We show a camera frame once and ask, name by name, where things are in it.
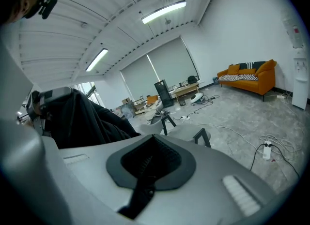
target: orange sofa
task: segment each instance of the orange sofa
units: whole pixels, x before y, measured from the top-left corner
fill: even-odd
[[[236,80],[236,81],[219,81],[221,85],[228,85],[251,92],[258,93],[263,96],[270,91],[276,84],[275,66],[277,62],[274,60],[269,60],[263,63],[255,72],[255,76],[258,80]],[[223,75],[228,74],[228,69],[219,72],[217,74],[218,78]]]

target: fluorescent light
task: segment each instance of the fluorescent light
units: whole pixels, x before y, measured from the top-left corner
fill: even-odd
[[[186,1],[185,0],[182,0],[182,1],[179,1],[177,3],[174,3],[174,4],[171,4],[171,5],[168,5],[168,6],[164,6],[154,12],[152,12],[151,14],[145,16],[142,18],[142,22],[144,24],[150,22],[151,20],[159,17],[159,16],[162,16],[168,12],[171,12],[173,10],[176,10],[176,9],[179,9],[181,7],[185,7],[186,6]]]
[[[107,49],[102,49],[99,54],[95,57],[95,59],[91,62],[91,64],[87,67],[86,71],[91,71],[94,66],[104,57],[104,55],[108,52]]]

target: concrete floor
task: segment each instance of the concrete floor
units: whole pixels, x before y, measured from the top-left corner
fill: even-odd
[[[214,103],[211,106],[199,110],[199,114],[190,115],[193,124],[204,127],[211,133],[210,143],[213,149],[227,154],[244,167],[250,168],[255,152],[253,146],[229,129],[207,124],[231,128],[243,135],[247,141],[256,147],[264,142],[259,140],[260,136],[272,134],[278,139],[286,139],[292,142],[297,149],[300,149],[296,153],[295,160],[290,163],[301,174],[309,155],[309,135],[306,130],[310,124],[309,105],[307,105],[306,111],[303,111],[291,104],[283,103],[274,96],[278,93],[273,91],[266,94],[265,102],[262,101],[262,97],[258,94],[228,86],[211,86],[208,90],[204,89],[202,92],[208,97],[220,96],[213,100]],[[176,119],[194,112],[200,108],[200,105],[191,106],[189,100],[191,96],[187,96],[185,106],[179,106],[175,102],[174,106],[165,108],[165,110],[169,111],[170,116]],[[144,115],[138,115],[132,118],[130,123],[136,131],[139,131],[139,126],[148,123],[148,121]],[[171,124],[166,123],[166,125],[168,130],[172,128]],[[279,145],[277,146],[280,147],[284,155],[293,157],[292,153]],[[252,169],[276,193],[280,193],[297,181],[296,173],[292,167],[279,159],[281,159],[281,156],[272,152],[271,159],[265,161],[262,155],[257,153]]]

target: desk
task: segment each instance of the desk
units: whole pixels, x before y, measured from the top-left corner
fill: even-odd
[[[179,103],[178,97],[180,97],[180,96],[182,96],[184,94],[187,94],[187,93],[189,93],[191,91],[194,91],[194,90],[197,90],[197,92],[199,92],[199,90],[198,90],[198,82],[190,84],[190,85],[188,85],[186,87],[178,88],[177,90],[174,90],[173,93],[175,94],[176,100]]]

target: white ceiling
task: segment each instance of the white ceiling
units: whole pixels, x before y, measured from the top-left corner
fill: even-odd
[[[18,64],[42,89],[94,81],[134,51],[145,54],[143,48],[154,38],[199,24],[210,0],[186,0],[185,8],[142,23],[144,15],[177,1],[58,0],[47,20],[40,15],[23,19],[8,26],[5,35]],[[86,72],[102,48],[108,53]]]

